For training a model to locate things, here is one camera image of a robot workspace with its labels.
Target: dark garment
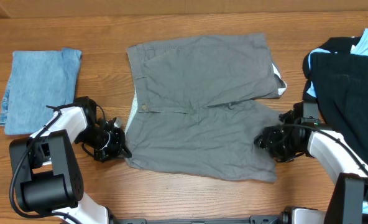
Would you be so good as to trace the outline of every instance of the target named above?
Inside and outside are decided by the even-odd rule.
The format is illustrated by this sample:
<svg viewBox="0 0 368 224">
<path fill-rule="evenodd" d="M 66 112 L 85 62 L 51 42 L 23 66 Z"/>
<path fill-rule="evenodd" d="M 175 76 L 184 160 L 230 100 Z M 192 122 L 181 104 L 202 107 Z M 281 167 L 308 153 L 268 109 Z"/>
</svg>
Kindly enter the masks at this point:
<svg viewBox="0 0 368 224">
<path fill-rule="evenodd" d="M 332 37 L 329 38 L 323 45 L 319 47 L 319 49 L 329 50 L 332 54 L 349 54 L 351 51 L 351 46 L 357 45 L 360 41 L 361 37 Z M 303 72 L 304 76 L 309 79 L 310 76 L 310 68 L 308 66 L 308 57 L 310 54 L 307 54 L 303 61 Z M 311 81 L 307 80 L 306 85 L 303 90 L 303 100 L 308 101 L 316 101 L 314 96 L 311 96 L 307 93 L 307 90 L 310 88 Z"/>
<path fill-rule="evenodd" d="M 325 121 L 368 164 L 368 56 L 313 53 L 311 67 Z"/>
</svg>

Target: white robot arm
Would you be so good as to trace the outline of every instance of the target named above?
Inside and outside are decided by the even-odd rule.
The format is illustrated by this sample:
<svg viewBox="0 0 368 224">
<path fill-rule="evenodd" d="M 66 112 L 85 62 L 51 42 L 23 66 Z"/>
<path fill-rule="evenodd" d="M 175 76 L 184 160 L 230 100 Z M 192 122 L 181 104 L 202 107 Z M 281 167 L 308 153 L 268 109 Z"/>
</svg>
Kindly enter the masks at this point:
<svg viewBox="0 0 368 224">
<path fill-rule="evenodd" d="M 340 133 L 330 130 L 318 116 L 316 103 L 294 104 L 293 110 L 280 115 L 283 124 L 267 127 L 255 138 L 254 143 L 277 162 L 290 162 L 301 155 L 316 158 L 335 184 L 327 212 L 287 207 L 279 221 L 284 224 L 363 223 L 368 219 L 363 209 L 365 206 L 368 210 L 368 165 Z"/>
<path fill-rule="evenodd" d="M 68 223 L 115 222 L 106 207 L 98 205 L 84 193 L 83 179 L 71 146 L 74 142 L 86 143 L 94 148 L 94 154 L 86 152 L 101 162 L 131 157 L 124 144 L 119 120 L 114 118 L 107 122 L 100 119 L 96 122 L 96 106 L 93 100 L 83 97 L 70 105 L 51 107 L 55 112 L 44 128 L 29 138 L 11 142 L 13 173 L 18 169 L 12 187 L 16 190 L 21 210 L 35 211 L 42 217 L 54 215 Z M 32 169 L 50 164 L 52 171 L 32 172 Z M 11 203 L 14 210 L 18 209 L 14 207 L 14 199 Z"/>
</svg>

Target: gray fabric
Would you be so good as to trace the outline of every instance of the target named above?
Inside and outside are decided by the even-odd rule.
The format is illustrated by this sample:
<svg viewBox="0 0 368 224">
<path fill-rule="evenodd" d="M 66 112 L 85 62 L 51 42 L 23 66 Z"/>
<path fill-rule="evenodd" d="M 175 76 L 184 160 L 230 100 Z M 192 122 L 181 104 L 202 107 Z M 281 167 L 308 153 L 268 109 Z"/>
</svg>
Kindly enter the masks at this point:
<svg viewBox="0 0 368 224">
<path fill-rule="evenodd" d="M 276 180 L 275 163 L 256 148 L 278 112 L 254 98 L 279 97 L 262 34 L 209 35 L 128 49 L 138 110 L 126 134 L 136 168 L 226 180 Z"/>
</svg>

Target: black cable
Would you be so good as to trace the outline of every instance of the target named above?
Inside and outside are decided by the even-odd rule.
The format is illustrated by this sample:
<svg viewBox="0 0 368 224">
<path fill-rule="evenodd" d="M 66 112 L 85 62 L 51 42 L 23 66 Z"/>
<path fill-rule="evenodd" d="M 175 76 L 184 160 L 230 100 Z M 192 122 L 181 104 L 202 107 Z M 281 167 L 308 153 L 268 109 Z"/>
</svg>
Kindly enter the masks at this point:
<svg viewBox="0 0 368 224">
<path fill-rule="evenodd" d="M 102 108 L 100 105 L 98 105 L 98 104 L 96 104 L 96 106 L 98 106 L 98 107 L 100 108 L 101 112 L 103 112 L 104 121 L 103 121 L 103 126 L 102 126 L 102 127 L 100 127 L 100 128 L 101 128 L 102 130 L 104 130 L 105 122 L 107 121 L 107 119 L 105 118 L 105 113 L 104 113 L 103 108 Z"/>
<path fill-rule="evenodd" d="M 290 135 L 292 134 L 292 130 L 289 132 L 289 133 L 287 133 L 281 140 L 279 140 L 279 141 L 277 141 L 277 142 L 275 142 L 273 145 L 272 145 L 272 147 L 275 147 L 276 145 L 278 145 L 278 144 L 280 144 L 280 143 L 283 143 L 287 138 L 289 138 L 290 137 Z"/>
<path fill-rule="evenodd" d="M 298 157 L 300 157 L 300 156 L 302 156 L 304 154 L 305 154 L 304 152 L 301 152 L 299 154 L 296 154 L 296 155 L 292 156 L 291 158 L 287 159 L 285 162 L 290 162 L 290 161 L 292 161 L 292 160 L 294 160 L 294 159 L 296 159 L 296 158 L 298 158 Z"/>
<path fill-rule="evenodd" d="M 333 141 L 335 141 L 336 143 L 338 143 L 344 150 L 346 150 L 346 152 L 351 156 L 351 158 L 356 162 L 356 164 L 359 166 L 359 168 L 365 173 L 366 176 L 368 176 L 368 170 L 364 167 L 363 163 L 360 162 L 360 160 L 356 157 L 356 155 L 345 145 L 343 144 L 340 139 L 336 139 L 335 137 L 333 137 L 332 135 L 318 129 L 318 128 L 314 128 L 314 127 L 310 127 L 310 126 L 306 126 L 306 125 L 302 125 L 302 124 L 281 124 L 278 125 L 277 127 L 294 127 L 294 128 L 305 128 L 305 129 L 309 129 L 312 131 L 316 131 L 318 133 L 321 133 L 323 135 L 325 135 L 326 137 L 332 139 Z"/>
<path fill-rule="evenodd" d="M 32 150 L 32 147 L 34 146 L 35 142 L 39 139 L 39 137 L 46 131 L 48 130 L 51 125 L 54 124 L 54 122 L 56 122 L 56 120 L 58 120 L 60 117 L 61 117 L 62 113 L 61 111 L 59 110 L 58 111 L 58 114 L 57 116 L 51 120 L 51 122 L 49 122 L 49 124 L 46 124 L 41 131 L 39 131 L 39 133 L 31 140 L 31 142 L 29 143 L 29 145 L 27 146 L 27 149 L 25 150 L 25 152 L 23 153 L 23 155 L 21 156 L 21 159 L 18 163 L 18 166 L 17 168 L 15 169 L 14 171 L 14 174 L 12 176 L 12 179 L 11 179 L 11 183 L 10 183 L 10 204 L 11 204 L 11 207 L 12 209 L 18 214 L 20 215 L 21 217 L 24 217 L 24 218 L 45 218 L 45 217 L 51 217 L 51 216 L 55 216 L 55 215 L 58 215 L 58 216 L 62 216 L 64 219 L 70 219 L 73 223 L 75 224 L 81 224 L 76 218 L 70 216 L 69 214 L 67 213 L 63 213 L 63 212 L 52 212 L 52 213 L 49 213 L 49 214 L 44 214 L 44 215 L 29 215 L 27 213 L 24 213 L 22 211 L 20 211 L 15 203 L 15 200 L 14 200 L 14 187 L 16 185 L 16 181 L 17 181 L 17 176 L 18 176 L 18 173 L 22 167 L 22 164 L 24 163 L 24 160 L 25 160 L 25 157 L 28 155 L 29 151 Z"/>
<path fill-rule="evenodd" d="M 101 128 L 101 130 L 104 130 L 105 122 L 106 122 L 105 113 L 104 113 L 103 108 L 102 108 L 100 105 L 96 104 L 96 106 L 98 106 L 98 108 L 100 108 L 101 112 L 103 112 L 103 118 L 104 118 L 104 121 L 102 122 L 102 126 L 100 126 L 100 128 Z M 87 148 L 86 148 L 86 146 L 85 146 L 85 144 L 84 144 L 84 143 L 82 143 L 82 145 L 81 145 L 81 146 L 82 146 L 82 149 L 84 150 L 84 152 L 85 152 L 85 153 L 87 153 L 87 155 L 89 155 L 89 156 L 91 156 L 91 157 L 93 157 L 93 158 L 94 158 L 93 153 L 91 153 L 89 150 L 87 150 Z"/>
</svg>

